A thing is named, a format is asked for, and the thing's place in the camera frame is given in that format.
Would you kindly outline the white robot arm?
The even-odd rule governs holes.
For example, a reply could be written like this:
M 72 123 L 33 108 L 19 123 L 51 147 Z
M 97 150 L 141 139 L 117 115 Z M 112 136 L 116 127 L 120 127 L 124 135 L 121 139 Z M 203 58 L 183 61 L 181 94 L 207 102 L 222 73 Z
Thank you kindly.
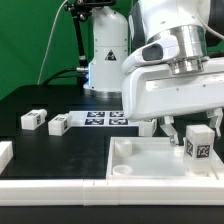
M 175 116 L 205 111 L 220 127 L 224 57 L 209 58 L 205 33 L 224 0 L 138 0 L 129 17 L 92 9 L 94 58 L 84 91 L 122 98 L 130 121 L 158 118 L 173 144 Z

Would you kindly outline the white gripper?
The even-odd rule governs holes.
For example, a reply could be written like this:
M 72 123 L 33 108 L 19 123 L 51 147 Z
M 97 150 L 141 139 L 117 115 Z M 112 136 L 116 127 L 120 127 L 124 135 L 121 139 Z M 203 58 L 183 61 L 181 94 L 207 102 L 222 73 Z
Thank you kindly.
M 207 111 L 209 127 L 221 137 L 224 108 L 224 59 L 203 63 L 204 71 L 173 75 L 167 64 L 145 66 L 126 77 L 122 86 L 122 104 L 130 121 L 160 118 L 159 125 L 170 144 L 179 144 L 174 118 Z

